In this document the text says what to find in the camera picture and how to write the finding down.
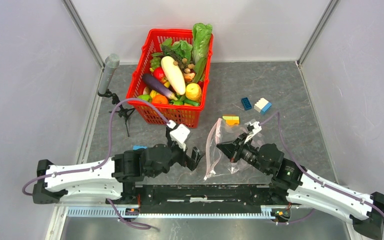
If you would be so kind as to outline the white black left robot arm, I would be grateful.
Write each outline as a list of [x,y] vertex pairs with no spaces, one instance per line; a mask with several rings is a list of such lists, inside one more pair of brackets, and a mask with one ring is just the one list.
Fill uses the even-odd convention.
[[38,162],[32,191],[35,204],[66,202],[139,203],[137,183],[166,174],[174,164],[194,171],[203,154],[197,147],[187,155],[185,140],[190,131],[184,125],[166,128],[166,144],[140,147],[107,159],[77,165],[56,165],[48,159]]

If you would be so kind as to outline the brown mushroom bunch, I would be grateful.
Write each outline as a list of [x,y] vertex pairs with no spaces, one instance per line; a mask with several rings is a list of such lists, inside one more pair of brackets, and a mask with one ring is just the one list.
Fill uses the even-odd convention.
[[187,58],[182,58],[180,61],[175,60],[173,64],[180,68],[186,83],[193,81],[194,77],[196,76],[196,72],[194,70],[195,65],[191,61],[188,61]]

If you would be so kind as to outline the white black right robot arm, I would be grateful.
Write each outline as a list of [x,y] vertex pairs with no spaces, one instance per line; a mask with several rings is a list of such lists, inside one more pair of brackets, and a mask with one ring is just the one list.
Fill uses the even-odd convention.
[[305,205],[330,214],[352,225],[353,229],[373,240],[381,240],[384,232],[384,194],[360,193],[328,181],[305,167],[285,158],[276,144],[254,147],[241,134],[216,147],[231,161],[245,161],[271,176],[269,199],[276,205]]

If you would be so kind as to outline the green romaine lettuce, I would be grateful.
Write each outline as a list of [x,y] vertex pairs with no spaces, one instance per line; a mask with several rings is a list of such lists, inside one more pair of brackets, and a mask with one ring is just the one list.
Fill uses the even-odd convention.
[[196,64],[208,55],[212,31],[213,26],[211,24],[195,23],[193,25],[192,58]]

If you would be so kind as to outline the white radish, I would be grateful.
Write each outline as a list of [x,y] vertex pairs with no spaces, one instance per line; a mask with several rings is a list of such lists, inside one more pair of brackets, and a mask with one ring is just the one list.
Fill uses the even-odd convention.
[[186,93],[186,84],[183,73],[174,62],[175,60],[171,56],[164,56],[161,59],[161,67],[175,92],[179,95],[184,95]]

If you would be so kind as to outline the clear zip top bag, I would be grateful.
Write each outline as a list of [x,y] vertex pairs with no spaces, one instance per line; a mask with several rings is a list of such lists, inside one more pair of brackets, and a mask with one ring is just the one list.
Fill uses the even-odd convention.
[[231,163],[230,159],[217,148],[217,144],[234,141],[239,135],[247,132],[244,125],[230,126],[224,119],[217,119],[209,131],[205,144],[206,172],[203,177],[204,181],[208,182],[213,177],[233,175],[251,168],[251,165],[244,160]]

